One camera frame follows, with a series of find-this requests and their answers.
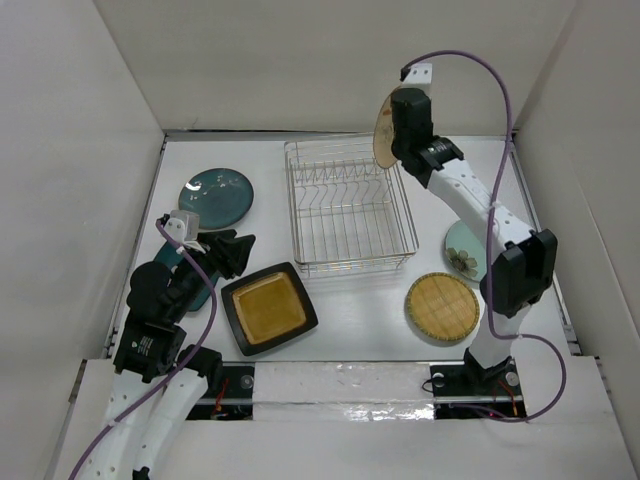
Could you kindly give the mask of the beige floral round plate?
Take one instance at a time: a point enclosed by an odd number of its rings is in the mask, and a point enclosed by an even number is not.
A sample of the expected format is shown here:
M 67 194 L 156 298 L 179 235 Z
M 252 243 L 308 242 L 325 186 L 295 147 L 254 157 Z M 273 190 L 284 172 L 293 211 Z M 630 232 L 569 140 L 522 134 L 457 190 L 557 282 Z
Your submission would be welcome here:
M 392 153 L 393 140 L 391 95 L 388 95 L 379 110 L 373 132 L 373 155 L 380 168 L 390 169 L 397 162 Z

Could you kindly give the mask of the light green flower plate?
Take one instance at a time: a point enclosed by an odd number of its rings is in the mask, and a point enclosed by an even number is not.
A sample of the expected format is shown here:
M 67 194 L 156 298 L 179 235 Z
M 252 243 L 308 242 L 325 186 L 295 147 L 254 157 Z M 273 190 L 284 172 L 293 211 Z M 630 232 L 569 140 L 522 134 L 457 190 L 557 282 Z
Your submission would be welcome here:
M 481 242 L 461 220 L 444 238 L 444 254 L 451 267 L 471 282 L 479 283 L 487 271 L 486 253 Z

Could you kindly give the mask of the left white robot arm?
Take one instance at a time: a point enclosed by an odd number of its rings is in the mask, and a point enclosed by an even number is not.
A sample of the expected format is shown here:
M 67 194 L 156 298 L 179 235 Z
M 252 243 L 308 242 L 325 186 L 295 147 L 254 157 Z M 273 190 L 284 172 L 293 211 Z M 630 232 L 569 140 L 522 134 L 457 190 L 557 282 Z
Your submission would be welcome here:
M 240 276 L 255 236 L 235 230 L 200 234 L 194 243 L 167 238 L 177 261 L 153 260 L 130 278 L 129 313 L 100 432 L 72 479 L 154 479 L 197 401 L 222 387 L 222 357 L 198 339 L 186 345 L 180 322 L 218 279 Z

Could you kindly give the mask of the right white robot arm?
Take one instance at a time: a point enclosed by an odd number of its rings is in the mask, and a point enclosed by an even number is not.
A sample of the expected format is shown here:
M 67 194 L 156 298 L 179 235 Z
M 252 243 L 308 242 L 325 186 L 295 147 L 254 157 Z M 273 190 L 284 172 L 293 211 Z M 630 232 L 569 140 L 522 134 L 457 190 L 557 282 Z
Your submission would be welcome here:
M 431 100 L 423 90 L 395 90 L 390 109 L 393 156 L 454 211 L 489 256 L 480 281 L 486 309 L 461 371 L 467 389 L 484 393 L 506 369 L 524 317 L 551 286 L 558 240 L 550 230 L 537 231 L 492 201 L 462 151 L 434 134 Z

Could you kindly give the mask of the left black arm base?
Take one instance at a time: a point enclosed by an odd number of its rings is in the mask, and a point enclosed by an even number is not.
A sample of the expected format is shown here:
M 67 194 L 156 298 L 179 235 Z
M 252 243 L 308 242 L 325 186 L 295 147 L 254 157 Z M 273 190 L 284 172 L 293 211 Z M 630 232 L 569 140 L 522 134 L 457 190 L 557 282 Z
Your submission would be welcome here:
M 251 420 L 254 385 L 254 363 L 225 362 L 221 379 L 196 402 L 187 419 L 193 421 Z

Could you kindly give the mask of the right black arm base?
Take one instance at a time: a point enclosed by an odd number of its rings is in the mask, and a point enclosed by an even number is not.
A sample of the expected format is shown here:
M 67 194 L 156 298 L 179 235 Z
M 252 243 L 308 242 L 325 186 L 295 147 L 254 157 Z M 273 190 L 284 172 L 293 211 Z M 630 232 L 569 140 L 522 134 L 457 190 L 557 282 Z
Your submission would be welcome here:
M 484 383 L 472 384 L 460 362 L 429 366 L 421 388 L 432 396 L 434 417 L 445 419 L 522 419 L 527 416 L 519 375 L 511 362 Z

